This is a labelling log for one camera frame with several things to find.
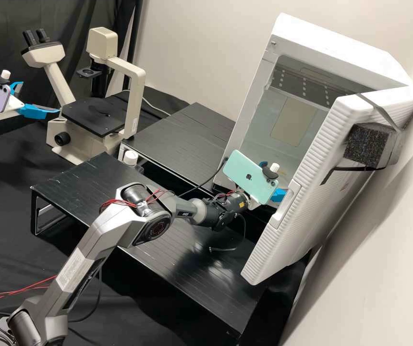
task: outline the black table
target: black table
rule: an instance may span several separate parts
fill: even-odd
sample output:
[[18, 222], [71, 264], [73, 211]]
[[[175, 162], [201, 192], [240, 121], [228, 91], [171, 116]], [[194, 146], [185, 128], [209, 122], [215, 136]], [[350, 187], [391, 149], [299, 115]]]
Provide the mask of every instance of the black table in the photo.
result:
[[[205, 182], [217, 170], [235, 122], [193, 103], [124, 140], [122, 147], [191, 185]], [[212, 182], [201, 187], [209, 192]]]
[[[98, 217], [100, 205], [129, 182], [162, 187], [108, 154], [100, 154], [33, 186], [33, 220], [41, 198], [89, 226]], [[38, 233], [35, 224], [32, 232]], [[218, 234], [177, 219], [162, 237], [121, 250], [220, 318], [231, 327], [231, 334], [239, 336], [266, 287], [251, 286], [240, 276], [254, 244], [244, 240], [234, 252], [213, 254], [208, 247], [231, 247], [241, 239], [241, 234], [230, 229]]]

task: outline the black backdrop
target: black backdrop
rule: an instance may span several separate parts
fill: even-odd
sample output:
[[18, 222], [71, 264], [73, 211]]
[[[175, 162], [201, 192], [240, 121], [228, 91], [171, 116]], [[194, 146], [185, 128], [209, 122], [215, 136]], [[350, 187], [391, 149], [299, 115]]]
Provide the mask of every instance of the black backdrop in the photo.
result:
[[[66, 56], [59, 67], [75, 97], [89, 96], [90, 82], [75, 74], [76, 69], [89, 65], [85, 52], [88, 30], [112, 28], [119, 35], [120, 52], [134, 6], [135, 0], [0, 0], [0, 72], [10, 70], [11, 81], [24, 82], [22, 101], [58, 107], [43, 69], [27, 66], [21, 56], [26, 47], [22, 32], [42, 27], [64, 46]], [[0, 133], [30, 122], [23, 117], [0, 121]]]

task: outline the white wall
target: white wall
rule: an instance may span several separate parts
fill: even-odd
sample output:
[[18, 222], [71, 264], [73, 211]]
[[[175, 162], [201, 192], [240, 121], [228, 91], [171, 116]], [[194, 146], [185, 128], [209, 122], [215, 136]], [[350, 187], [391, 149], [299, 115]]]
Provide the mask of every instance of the white wall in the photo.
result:
[[283, 341], [413, 345], [413, 121], [399, 163], [373, 176], [322, 249]]
[[413, 68], [413, 1], [145, 3], [135, 62], [147, 71], [146, 83], [234, 120], [280, 12], [385, 49], [407, 70]]

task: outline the black foam block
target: black foam block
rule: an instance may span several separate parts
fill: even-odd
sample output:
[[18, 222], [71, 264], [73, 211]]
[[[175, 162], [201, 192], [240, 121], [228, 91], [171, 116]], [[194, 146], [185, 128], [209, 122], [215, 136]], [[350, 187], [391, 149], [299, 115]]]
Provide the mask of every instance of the black foam block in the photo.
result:
[[354, 124], [343, 156], [367, 167], [386, 167], [398, 137], [399, 134], [390, 126], [379, 123]]

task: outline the black platform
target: black platform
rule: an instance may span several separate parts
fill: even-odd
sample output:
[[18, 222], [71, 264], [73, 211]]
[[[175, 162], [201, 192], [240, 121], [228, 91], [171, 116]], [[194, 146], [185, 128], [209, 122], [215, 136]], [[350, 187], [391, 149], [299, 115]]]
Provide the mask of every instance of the black platform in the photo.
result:
[[[98, 216], [99, 206], [113, 198], [119, 186], [129, 182], [160, 187], [111, 156], [100, 154], [33, 186], [32, 190], [34, 202], [40, 196], [89, 226]], [[241, 238], [242, 235], [230, 229], [217, 234], [184, 220], [175, 220], [159, 239], [122, 250], [241, 334], [265, 290], [264, 285], [251, 286], [240, 276], [254, 244], [245, 240], [231, 253], [208, 251], [209, 246], [238, 244]]]
[[[193, 185], [217, 170], [234, 122], [194, 103], [138, 132], [123, 145]], [[203, 189], [209, 189], [211, 182]]]
[[104, 99], [81, 99], [62, 108], [62, 115], [98, 137], [121, 130], [125, 125], [128, 91]]

